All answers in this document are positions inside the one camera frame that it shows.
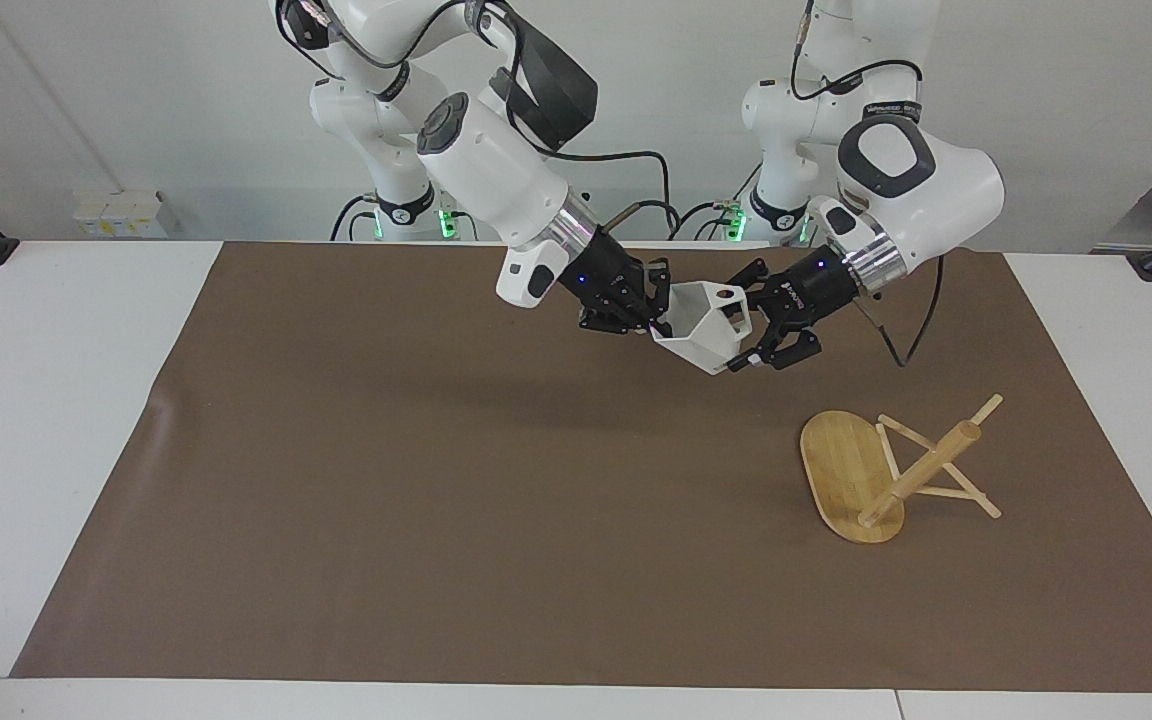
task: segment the wooden post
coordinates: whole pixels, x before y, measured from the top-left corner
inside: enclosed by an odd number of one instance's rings
[[[940,442],[935,444],[932,450],[927,450],[927,454],[923,455],[918,462],[914,462],[909,470],[905,470],[892,484],[890,491],[874,498],[873,502],[870,502],[869,507],[861,511],[861,526],[873,528],[879,520],[882,520],[884,515],[918,492],[919,487],[925,486],[933,477],[937,477],[937,473],[940,473],[948,462],[954,462],[958,455],[963,455],[963,452],[972,447],[978,439],[980,439],[980,425],[977,423],[962,420],[955,425],[950,432],[941,438]]]

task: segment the green led indicator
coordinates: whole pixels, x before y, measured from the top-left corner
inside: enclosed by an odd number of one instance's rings
[[[727,223],[727,240],[730,242],[740,242],[742,237],[745,237],[746,223],[749,223],[749,217],[745,215],[745,211],[736,210],[736,217]]]
[[[447,210],[439,210],[438,217],[444,222],[444,237],[456,237],[456,218],[453,218],[452,213],[448,213]]]

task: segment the brown mat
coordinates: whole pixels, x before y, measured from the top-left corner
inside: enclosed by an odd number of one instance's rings
[[[718,378],[505,305],[499,263],[225,247],[14,676],[1152,692],[1152,518],[1001,256],[950,257],[908,370],[849,306]],[[1003,520],[824,526],[810,416],[940,433],[993,392],[960,465]]]

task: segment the white electrical box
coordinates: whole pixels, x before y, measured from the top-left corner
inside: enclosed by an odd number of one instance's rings
[[[168,238],[180,233],[180,220],[156,191],[76,192],[74,196],[78,199],[74,222],[89,237]]]

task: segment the oval wooden base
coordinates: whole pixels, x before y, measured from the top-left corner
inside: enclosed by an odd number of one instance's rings
[[[828,410],[808,422],[799,447],[817,510],[833,532],[867,544],[889,541],[900,533],[905,524],[903,505],[873,528],[861,526],[861,511],[895,482],[872,423]]]

